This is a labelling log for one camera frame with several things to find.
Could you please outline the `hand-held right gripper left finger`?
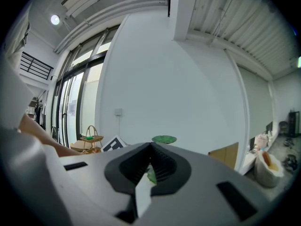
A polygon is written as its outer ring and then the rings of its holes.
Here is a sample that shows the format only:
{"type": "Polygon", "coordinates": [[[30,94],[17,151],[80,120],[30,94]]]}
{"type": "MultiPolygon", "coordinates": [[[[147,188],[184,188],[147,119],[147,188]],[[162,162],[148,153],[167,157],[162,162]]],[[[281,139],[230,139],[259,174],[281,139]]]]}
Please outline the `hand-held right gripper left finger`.
{"type": "Polygon", "coordinates": [[[144,215],[151,206],[150,144],[97,154],[63,157],[75,185],[110,215],[144,215]]]}

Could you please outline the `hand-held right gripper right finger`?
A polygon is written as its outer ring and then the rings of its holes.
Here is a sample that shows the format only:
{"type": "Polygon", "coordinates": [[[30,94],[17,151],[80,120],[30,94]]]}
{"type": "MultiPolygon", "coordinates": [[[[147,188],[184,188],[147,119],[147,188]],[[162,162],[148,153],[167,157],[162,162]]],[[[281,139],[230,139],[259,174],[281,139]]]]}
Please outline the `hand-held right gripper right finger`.
{"type": "Polygon", "coordinates": [[[151,197],[137,226],[256,225],[268,211],[266,196],[222,162],[172,145],[163,148],[185,158],[191,174],[176,193],[151,197]]]}

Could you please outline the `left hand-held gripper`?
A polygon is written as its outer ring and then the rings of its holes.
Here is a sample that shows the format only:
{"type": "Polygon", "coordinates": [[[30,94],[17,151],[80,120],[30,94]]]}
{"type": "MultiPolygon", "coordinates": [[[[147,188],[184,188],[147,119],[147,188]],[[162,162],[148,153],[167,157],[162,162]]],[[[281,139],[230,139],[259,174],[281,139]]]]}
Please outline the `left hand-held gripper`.
{"type": "Polygon", "coordinates": [[[128,144],[125,143],[118,135],[116,135],[101,148],[101,152],[112,151],[127,146],[128,144]]]}

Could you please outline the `green tiered glass plate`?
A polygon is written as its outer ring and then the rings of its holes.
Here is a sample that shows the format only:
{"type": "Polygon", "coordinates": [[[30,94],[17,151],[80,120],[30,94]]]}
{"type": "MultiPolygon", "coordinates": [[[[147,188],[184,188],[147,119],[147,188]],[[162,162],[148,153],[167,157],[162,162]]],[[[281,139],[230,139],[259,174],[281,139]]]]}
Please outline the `green tiered glass plate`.
{"type": "MultiPolygon", "coordinates": [[[[174,143],[174,142],[177,141],[177,138],[173,137],[173,136],[168,136],[168,135],[160,135],[160,136],[153,137],[152,141],[154,143],[172,144],[172,143],[174,143]]],[[[147,178],[153,184],[155,184],[155,185],[157,184],[157,180],[156,180],[154,169],[150,165],[149,165],[148,171],[147,171],[147,178]]]]}

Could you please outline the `person's left forearm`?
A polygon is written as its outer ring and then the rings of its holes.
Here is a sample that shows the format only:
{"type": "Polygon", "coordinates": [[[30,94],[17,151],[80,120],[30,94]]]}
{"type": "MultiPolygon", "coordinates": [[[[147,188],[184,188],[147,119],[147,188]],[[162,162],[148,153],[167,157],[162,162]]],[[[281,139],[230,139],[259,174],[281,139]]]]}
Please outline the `person's left forearm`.
{"type": "Polygon", "coordinates": [[[59,157],[82,155],[81,153],[56,142],[36,121],[31,119],[27,114],[23,115],[19,129],[22,133],[35,136],[43,145],[53,147],[59,157]]]}

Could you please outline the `flat cardboard sheet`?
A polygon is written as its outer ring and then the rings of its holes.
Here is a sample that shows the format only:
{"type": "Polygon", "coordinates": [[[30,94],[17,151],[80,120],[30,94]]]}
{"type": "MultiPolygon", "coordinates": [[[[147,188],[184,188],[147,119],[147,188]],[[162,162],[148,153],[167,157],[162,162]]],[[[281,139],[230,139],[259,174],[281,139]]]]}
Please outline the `flat cardboard sheet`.
{"type": "Polygon", "coordinates": [[[237,160],[238,145],[239,145],[239,143],[236,142],[229,146],[210,151],[208,153],[208,155],[212,158],[215,158],[215,159],[223,162],[229,168],[234,169],[235,165],[236,165],[236,160],[237,160]]]}

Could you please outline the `black-framed glass doors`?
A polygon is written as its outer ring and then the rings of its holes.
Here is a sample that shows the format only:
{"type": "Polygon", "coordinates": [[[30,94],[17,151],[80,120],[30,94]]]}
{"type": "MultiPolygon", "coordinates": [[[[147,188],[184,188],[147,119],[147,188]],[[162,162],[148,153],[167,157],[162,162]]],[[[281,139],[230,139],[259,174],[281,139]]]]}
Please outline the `black-framed glass doors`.
{"type": "Polygon", "coordinates": [[[94,125],[95,104],[104,59],[119,26],[80,43],[65,58],[51,104],[51,136],[71,147],[94,125]]]}

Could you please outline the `black metal railing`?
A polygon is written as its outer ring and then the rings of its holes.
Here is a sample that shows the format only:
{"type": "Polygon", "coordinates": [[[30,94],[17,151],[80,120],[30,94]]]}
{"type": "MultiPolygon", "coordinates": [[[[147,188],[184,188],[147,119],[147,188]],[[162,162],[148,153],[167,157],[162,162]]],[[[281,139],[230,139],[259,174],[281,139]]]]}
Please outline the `black metal railing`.
{"type": "Polygon", "coordinates": [[[23,52],[20,61],[20,69],[33,74],[41,79],[48,80],[53,67],[23,52]]]}

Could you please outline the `white ceiling pipes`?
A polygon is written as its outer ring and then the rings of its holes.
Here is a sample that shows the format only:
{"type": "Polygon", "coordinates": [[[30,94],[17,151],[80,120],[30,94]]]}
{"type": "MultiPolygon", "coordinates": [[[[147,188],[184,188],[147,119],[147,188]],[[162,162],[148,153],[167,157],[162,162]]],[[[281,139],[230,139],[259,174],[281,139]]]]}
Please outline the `white ceiling pipes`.
{"type": "Polygon", "coordinates": [[[122,21],[123,16],[138,11],[166,8],[168,0],[126,0],[109,6],[75,27],[54,49],[60,54],[66,49],[72,49],[84,40],[94,36],[101,30],[114,26],[122,21]]]}

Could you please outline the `white ceiling air conditioner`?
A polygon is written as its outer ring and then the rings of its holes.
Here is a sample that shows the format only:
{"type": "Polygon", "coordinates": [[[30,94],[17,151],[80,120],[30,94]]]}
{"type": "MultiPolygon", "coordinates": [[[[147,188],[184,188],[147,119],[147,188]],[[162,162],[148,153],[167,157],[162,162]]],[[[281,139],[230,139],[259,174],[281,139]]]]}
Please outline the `white ceiling air conditioner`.
{"type": "Polygon", "coordinates": [[[61,5],[67,9],[67,17],[77,17],[81,12],[97,3],[98,0],[63,0],[61,5]]]}

